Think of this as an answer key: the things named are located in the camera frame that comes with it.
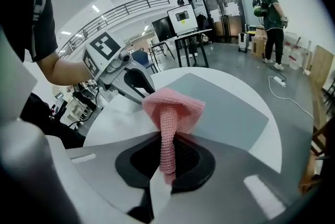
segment black metal railing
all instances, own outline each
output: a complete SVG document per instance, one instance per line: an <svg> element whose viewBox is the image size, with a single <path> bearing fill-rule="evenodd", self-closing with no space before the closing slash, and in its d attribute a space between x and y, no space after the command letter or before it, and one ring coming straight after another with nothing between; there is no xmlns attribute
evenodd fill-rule
<svg viewBox="0 0 335 224"><path fill-rule="evenodd" d="M136 12L167 4L170 4L169 0L134 0L117 6L96 17L77 31L77 33L64 44L58 54L61 58L66 59L85 40L108 25Z"/></svg>

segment white round table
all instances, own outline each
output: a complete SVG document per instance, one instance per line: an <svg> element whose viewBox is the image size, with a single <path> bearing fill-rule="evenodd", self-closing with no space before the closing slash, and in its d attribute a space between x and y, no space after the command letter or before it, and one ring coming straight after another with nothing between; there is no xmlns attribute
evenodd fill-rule
<svg viewBox="0 0 335 224"><path fill-rule="evenodd" d="M250 153L277 172L282 168L282 144L276 121L265 101L240 79L213 69L177 68L153 74L155 89L160 89L181 76L193 73L234 94L259 110L269 119ZM93 122L84 147L107 144L157 131L142 106L117 95Z"/></svg>

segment gray mat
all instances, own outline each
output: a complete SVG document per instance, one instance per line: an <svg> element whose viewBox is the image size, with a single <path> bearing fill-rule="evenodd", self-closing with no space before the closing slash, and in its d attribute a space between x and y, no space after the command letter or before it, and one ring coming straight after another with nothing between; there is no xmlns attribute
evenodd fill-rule
<svg viewBox="0 0 335 224"><path fill-rule="evenodd" d="M167 87L206 103L192 131L200 137L249 151L269 120L248 103L192 73Z"/></svg>

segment pink towel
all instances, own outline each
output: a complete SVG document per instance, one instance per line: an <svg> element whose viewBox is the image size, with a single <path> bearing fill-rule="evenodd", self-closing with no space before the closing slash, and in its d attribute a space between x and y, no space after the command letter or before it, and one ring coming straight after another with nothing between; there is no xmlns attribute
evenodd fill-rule
<svg viewBox="0 0 335 224"><path fill-rule="evenodd" d="M160 170L170 182L175 179L174 134L190 133L203 113L205 103L184 96L175 90L161 88L143 99L142 105L153 123L161 130Z"/></svg>

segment linear ceiling light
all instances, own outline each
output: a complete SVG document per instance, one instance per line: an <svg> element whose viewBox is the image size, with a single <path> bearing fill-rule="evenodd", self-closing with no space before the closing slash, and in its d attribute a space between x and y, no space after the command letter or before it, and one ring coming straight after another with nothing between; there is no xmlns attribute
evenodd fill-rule
<svg viewBox="0 0 335 224"><path fill-rule="evenodd" d="M100 10L98 9L98 7L96 7L95 5L92 5L92 8L93 8L97 13L100 12Z"/></svg>

